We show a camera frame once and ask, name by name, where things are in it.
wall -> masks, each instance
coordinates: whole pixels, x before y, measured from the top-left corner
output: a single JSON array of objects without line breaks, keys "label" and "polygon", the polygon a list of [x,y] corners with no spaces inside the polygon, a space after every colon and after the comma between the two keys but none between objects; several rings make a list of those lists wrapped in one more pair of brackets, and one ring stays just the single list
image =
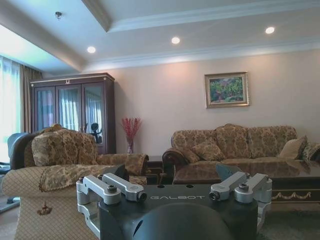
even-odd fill
[{"label": "wall", "polygon": [[[204,75],[248,71],[251,106],[205,107]],[[126,151],[121,118],[143,124],[135,151],[161,155],[174,131],[291,125],[320,142],[320,50],[108,70],[115,77],[117,151]]]}]

picture frame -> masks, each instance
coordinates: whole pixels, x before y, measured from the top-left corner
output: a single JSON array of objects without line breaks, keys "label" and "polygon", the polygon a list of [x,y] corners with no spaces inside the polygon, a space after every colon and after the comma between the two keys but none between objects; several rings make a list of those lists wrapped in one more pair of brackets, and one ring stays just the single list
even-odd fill
[{"label": "picture frame", "polygon": [[204,83],[207,109],[250,105],[247,71],[206,74]]}]

recessed ceiling light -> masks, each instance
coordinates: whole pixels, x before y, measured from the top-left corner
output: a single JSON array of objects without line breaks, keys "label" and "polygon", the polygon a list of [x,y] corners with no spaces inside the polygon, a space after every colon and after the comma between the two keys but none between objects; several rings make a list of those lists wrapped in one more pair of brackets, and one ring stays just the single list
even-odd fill
[{"label": "recessed ceiling light", "polygon": [[96,48],[94,46],[90,46],[86,49],[88,53],[94,54],[96,52]]},{"label": "recessed ceiling light", "polygon": [[175,37],[173,37],[173,38],[171,39],[171,42],[172,42],[173,44],[178,44],[178,43],[180,43],[180,38],[178,38],[177,36],[175,36]]},{"label": "recessed ceiling light", "polygon": [[265,33],[266,34],[273,34],[274,31],[275,31],[275,28],[273,26],[270,26],[270,27],[265,29]]}]

wooden cabinet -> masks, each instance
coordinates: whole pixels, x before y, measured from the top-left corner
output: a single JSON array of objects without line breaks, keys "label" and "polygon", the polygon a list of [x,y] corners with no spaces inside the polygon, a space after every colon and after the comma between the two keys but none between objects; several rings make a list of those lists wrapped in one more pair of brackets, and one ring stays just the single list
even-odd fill
[{"label": "wooden cabinet", "polygon": [[116,153],[114,78],[108,73],[34,80],[32,131],[59,123],[92,134],[100,154]]}]

ceiling molding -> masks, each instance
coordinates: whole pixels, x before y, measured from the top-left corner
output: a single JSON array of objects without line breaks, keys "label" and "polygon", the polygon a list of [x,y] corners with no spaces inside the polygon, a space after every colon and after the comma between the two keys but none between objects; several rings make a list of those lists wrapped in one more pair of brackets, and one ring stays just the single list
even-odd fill
[{"label": "ceiling molding", "polygon": [[106,58],[100,61],[89,62],[83,72],[91,73],[109,69],[224,59],[244,56],[256,56],[276,53],[289,53],[312,49],[320,49],[320,36],[312,38],[302,38],[300,40],[292,42],[278,42],[274,44],[247,44],[221,47],[207,47],[180,52],[164,52],[154,54],[141,54],[128,57]]},{"label": "ceiling molding", "polygon": [[81,72],[86,60],[6,1],[0,3],[0,25]]},{"label": "ceiling molding", "polygon": [[320,7],[319,0],[268,0],[215,8],[135,17],[113,22],[109,32],[238,18]]},{"label": "ceiling molding", "polygon": [[104,10],[103,6],[98,0],[81,0],[86,8],[95,17],[101,27],[108,32],[111,26],[111,20],[108,13]]}]

